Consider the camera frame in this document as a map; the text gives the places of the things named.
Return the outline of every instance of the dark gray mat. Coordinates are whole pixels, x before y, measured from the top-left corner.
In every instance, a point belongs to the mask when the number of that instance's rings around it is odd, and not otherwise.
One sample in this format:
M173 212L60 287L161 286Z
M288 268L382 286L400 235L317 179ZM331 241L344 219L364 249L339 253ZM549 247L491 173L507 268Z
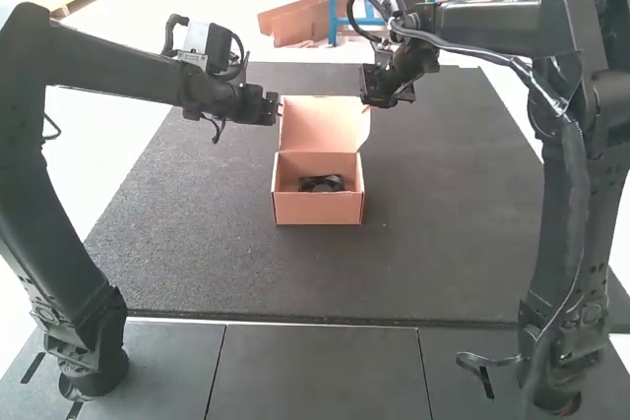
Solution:
M490 369L495 398L490 400L483 384L455 364L458 351L471 351L490 358L513 356L516 333L510 330L420 329L422 359L433 420L522 418L517 415L522 391L511 367ZM611 344L603 365L592 370L582 391L582 407L572 420L627 420L630 412L630 375ZM531 408L528 420L551 420Z
M284 94L356 94L356 65L252 64ZM278 130L173 110L86 245L139 314L512 324L536 260L542 170L480 70L444 67L375 110L360 227L275 227ZM630 301L610 279L613 321Z
M228 326L208 420L430 420L415 329Z
M224 332L223 325L128 323L127 378L110 395L84 404L78 420L203 420ZM73 403L59 393L52 356L21 384L41 339L37 330L0 380L2 420L70 420Z

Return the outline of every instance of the cable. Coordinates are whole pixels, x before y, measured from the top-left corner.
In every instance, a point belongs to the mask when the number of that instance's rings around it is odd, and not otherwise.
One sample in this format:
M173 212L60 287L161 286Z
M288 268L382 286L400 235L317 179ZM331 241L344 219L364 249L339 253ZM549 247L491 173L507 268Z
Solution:
M530 403L536 394L537 384L545 369L553 336L561 321L560 316L564 314L578 284L584 260L584 235L589 217L589 193L591 189L586 164L587 154L582 130L578 123L564 115L562 125L564 164L571 189L567 222L567 265L569 268L575 267L575 272L564 299L535 340L530 357L530 371L523 385L524 419L527 419ZM583 298L584 295L581 296L578 304L582 302Z
M43 118L52 126L52 128L55 129L55 133L53 133L52 135L44 135L42 137L42 139L45 142L47 142L49 140L55 140L55 139L59 138L59 136L61 135L61 129L59 128L59 126L45 112L43 114Z
M222 119L220 121L220 126L217 123L217 120L213 119L213 118L208 118L206 115L204 115L203 113L201 114L201 118L203 118L204 120L209 121L210 123L213 124L213 126L215 127L216 133L213 136L213 144L217 144L219 142L219 139L221 138L221 135L223 133L223 130L225 130L225 119Z
M356 0L347 0L347 4L346 4L346 16L347 16L347 21L350 23L350 26L358 34L360 34L364 38L372 41L373 43L376 43L376 44L382 43L383 42L383 38L381 38L380 36L377 36L374 33L370 33L369 31L366 31L366 30L362 29L359 26L359 24L356 22L356 19L354 18L354 11L352 9L353 6L354 6L354 2L355 1ZM381 15L381 17L383 17L383 20L385 22L387 22L387 19L388 19L389 16L387 15L387 12L385 12L385 9L379 3L379 1L378 0L368 0L368 1L369 1L370 4L372 4L374 6L374 8Z
M236 44L238 45L238 51L240 52L240 63L238 63L238 65L234 67L232 71L216 75L216 77L223 79L224 81L231 81L233 79L236 79L245 67L245 47L243 46L243 42L235 32L232 32L232 39L236 41Z

